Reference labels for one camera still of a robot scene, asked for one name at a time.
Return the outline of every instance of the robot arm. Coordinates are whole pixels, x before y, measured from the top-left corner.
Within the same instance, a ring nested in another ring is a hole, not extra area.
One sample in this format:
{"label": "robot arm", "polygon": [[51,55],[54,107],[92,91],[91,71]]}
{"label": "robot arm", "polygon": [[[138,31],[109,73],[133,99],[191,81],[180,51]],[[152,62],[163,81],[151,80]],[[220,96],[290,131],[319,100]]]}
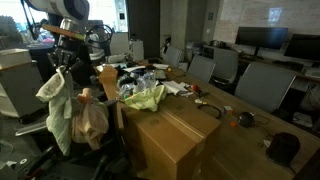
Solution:
{"label": "robot arm", "polygon": [[85,25],[89,16],[87,0],[24,0],[35,10],[57,14],[64,19],[60,28],[85,33]]}

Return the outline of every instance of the gray office chair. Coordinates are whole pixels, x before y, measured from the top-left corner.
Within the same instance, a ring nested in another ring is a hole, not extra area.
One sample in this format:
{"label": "gray office chair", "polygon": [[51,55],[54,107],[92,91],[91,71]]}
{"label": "gray office chair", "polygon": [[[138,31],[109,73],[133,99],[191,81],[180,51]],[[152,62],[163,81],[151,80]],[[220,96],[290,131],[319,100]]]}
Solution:
{"label": "gray office chair", "polygon": [[212,80],[219,84],[232,84],[238,71],[238,53],[233,50],[214,48],[215,67]]}
{"label": "gray office chair", "polygon": [[252,62],[240,78],[235,96],[272,113],[280,107],[296,75],[274,65]]}
{"label": "gray office chair", "polygon": [[163,57],[163,62],[169,64],[170,67],[177,68],[182,58],[182,50],[169,46]]}
{"label": "gray office chair", "polygon": [[215,63],[212,59],[195,55],[188,69],[188,73],[198,80],[208,83],[214,67]]}

